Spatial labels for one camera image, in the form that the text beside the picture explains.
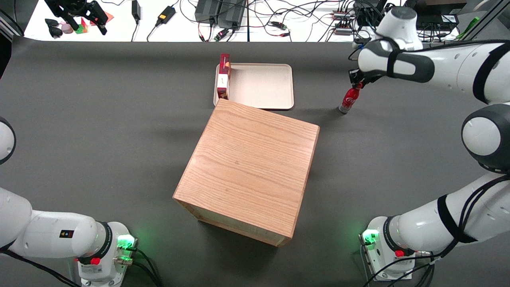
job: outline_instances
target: tray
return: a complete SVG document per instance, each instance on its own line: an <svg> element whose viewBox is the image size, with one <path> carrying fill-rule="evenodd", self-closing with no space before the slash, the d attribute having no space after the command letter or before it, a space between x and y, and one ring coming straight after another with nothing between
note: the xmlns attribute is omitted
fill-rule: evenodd
<svg viewBox="0 0 510 287"><path fill-rule="evenodd" d="M229 100L246 106L289 110L294 106L292 68L287 64L231 63ZM218 103L216 67L213 103Z"/></svg>

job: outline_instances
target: red button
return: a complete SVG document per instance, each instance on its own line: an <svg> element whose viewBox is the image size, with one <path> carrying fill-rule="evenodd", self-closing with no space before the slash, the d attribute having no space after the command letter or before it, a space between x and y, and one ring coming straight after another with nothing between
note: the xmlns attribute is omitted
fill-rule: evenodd
<svg viewBox="0 0 510 287"><path fill-rule="evenodd" d="M92 259L90 259L90 264L98 265L100 261L101 261L101 258L92 258Z"/></svg>

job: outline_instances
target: wooden box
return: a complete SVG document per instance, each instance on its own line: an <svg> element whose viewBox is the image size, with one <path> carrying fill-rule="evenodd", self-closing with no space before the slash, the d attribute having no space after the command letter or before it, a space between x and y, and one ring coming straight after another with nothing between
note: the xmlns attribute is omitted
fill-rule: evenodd
<svg viewBox="0 0 510 287"><path fill-rule="evenodd" d="M280 247L294 234L318 135L220 99L173 198L201 221Z"/></svg>

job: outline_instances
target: white table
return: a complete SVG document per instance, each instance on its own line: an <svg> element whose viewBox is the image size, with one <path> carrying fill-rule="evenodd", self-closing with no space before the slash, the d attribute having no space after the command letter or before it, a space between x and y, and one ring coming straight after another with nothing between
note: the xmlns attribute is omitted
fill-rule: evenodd
<svg viewBox="0 0 510 287"><path fill-rule="evenodd" d="M130 41L133 31L135 29L135 21L131 15L131 0L103 0L106 2L116 2L122 3L120 6L116 6L114 4L103 3L101 0L98 0L99 4L103 8L105 12L108 12L114 16L114 18L106 24L106 28L108 30L107 34L103 36L97 27L89 26L89 32L85 34L64 34L61 38L53 39L47 29L46 24L44 23L45 18L55 19L57 21L63 21L60 18L56 18L53 16L48 6L44 2L44 0L39 0L37 6L34 10L34 13L28 23L27 29L25 30L25 37L42 40L42 41L105 41L105 42L125 42ZM159 14L167 7L174 4L177 0L138 0L141 6L141 20L140 27L135 34L136 42L144 42L146 41L146 37L149 32L152 30L156 23L156 19ZM151 35L151 42L200 42L198 38L198 23L189 21L186 19L187 16L191 20L195 20L194 12L195 7L192 4L196 4L196 0L180 0L174 8L176 10L176 15L168 22L166 25L161 25L159 28L155 30L155 32ZM301 5L305 3L310 3L310 0L289 0L288 2L293 5ZM390 0L389 3L394 3L399 5L400 0ZM271 6L273 10L278 8L291 8L289 4L278 0L267 0L267 3ZM354 1L348 2L348 9L351 9ZM321 36L328 29L328 25L332 22L332 16L328 15L332 13L333 10L337 10L339 5L344 4L343 1L327 1L320 4L320 6L314 11L314 15L317 17L322 17L322 21L317 22L316 17L305 17L295 13L288 13L285 18L284 24L289 27L291 30L292 41L294 42L305 42L308 39L308 42L317 42ZM303 8L307 10L312 10L314 4L308 4L303 6ZM266 2L263 0L257 1L254 4L250 5L251 9L262 13L262 14L272 14L271 10L267 6ZM246 9L244 12L244 19L242 26L247 25L247 13ZM259 15L259 19L257 15L253 12L249 12L249 23L250 26L250 41L252 42L289 42L289 37L274 37L268 35L264 28L254 28L253 26L262 26L262 24L267 23L269 16ZM282 21L283 15L276 15L271 18L272 21ZM286 31L279 30L274 27L266 27L267 31L271 34L281 34ZM202 23L200 24L200 30L205 38L209 35L209 24ZM212 37L213 38L222 28L215 26L213 28ZM362 30L369 31L371 33L371 29L369 27L362 27ZM368 36L366 32L360 32L362 37ZM451 35L449 35L445 40L453 40L455 36L458 35L458 31L454 30ZM230 41L235 42L246 42L247 41L247 28L241 28L238 30ZM353 36L339 36L333 35L330 42L353 42Z"/></svg>

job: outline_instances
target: red bottle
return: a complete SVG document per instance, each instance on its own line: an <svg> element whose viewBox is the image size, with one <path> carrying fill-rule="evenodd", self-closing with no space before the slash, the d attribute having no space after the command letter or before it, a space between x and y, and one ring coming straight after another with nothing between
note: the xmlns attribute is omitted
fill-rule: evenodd
<svg viewBox="0 0 510 287"><path fill-rule="evenodd" d="M360 96L361 88L363 88L363 85L362 83L359 83L356 88L350 88L347 91L344 100L342 101L342 105L338 106L338 109L342 114L347 114L347 112L352 108L352 105L354 105L354 103Z"/></svg>

